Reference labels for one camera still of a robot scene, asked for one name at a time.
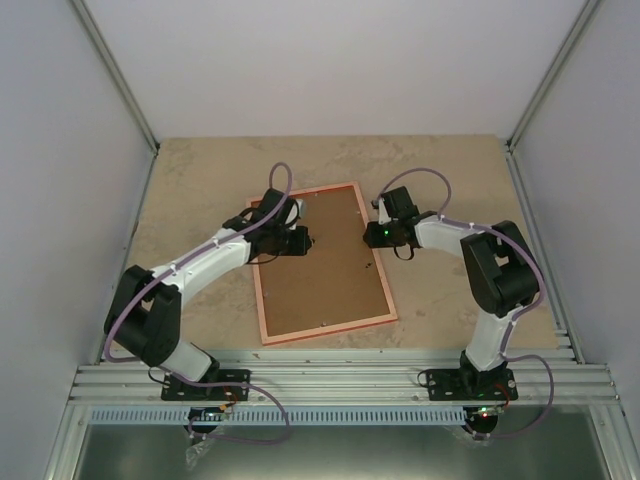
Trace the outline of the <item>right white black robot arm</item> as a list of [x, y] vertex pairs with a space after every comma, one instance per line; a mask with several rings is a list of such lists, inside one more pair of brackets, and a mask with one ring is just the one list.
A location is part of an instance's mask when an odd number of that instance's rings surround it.
[[408, 190], [399, 187], [372, 201], [378, 219], [367, 224], [363, 240], [371, 249], [400, 247], [439, 250], [460, 257], [479, 312], [472, 339], [453, 378], [464, 395], [481, 399], [507, 371], [506, 350], [515, 326], [545, 293], [541, 271], [518, 226], [462, 222], [421, 213]]

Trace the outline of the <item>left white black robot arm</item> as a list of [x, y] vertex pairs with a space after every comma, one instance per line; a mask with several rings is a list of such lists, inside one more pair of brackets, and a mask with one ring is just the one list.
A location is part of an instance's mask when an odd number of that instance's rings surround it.
[[311, 248], [308, 228], [298, 221], [306, 205], [270, 188], [256, 207], [228, 219], [207, 241], [185, 255], [145, 269], [129, 267], [121, 277], [104, 324], [104, 356], [117, 343], [152, 368], [184, 381], [197, 399], [213, 396], [220, 364], [181, 336], [182, 311], [205, 287], [260, 256], [304, 256]]

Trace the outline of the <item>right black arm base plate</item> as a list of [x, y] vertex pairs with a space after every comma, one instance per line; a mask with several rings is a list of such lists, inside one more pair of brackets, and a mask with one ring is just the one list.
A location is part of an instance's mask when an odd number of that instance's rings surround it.
[[464, 372], [462, 369], [427, 369], [417, 374], [431, 401], [512, 401], [519, 398], [510, 369], [498, 373]]

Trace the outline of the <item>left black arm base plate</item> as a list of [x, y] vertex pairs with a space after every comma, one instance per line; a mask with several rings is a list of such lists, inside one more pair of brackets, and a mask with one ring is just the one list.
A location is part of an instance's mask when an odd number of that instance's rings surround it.
[[224, 403], [236, 403], [246, 401], [248, 389], [240, 386], [240, 383], [248, 383], [251, 379], [251, 371], [247, 369], [220, 369], [214, 373], [206, 374], [197, 385], [190, 385], [177, 379], [168, 373], [162, 379], [154, 378], [151, 372], [148, 377], [161, 386], [161, 399], [163, 401], [219, 401]]

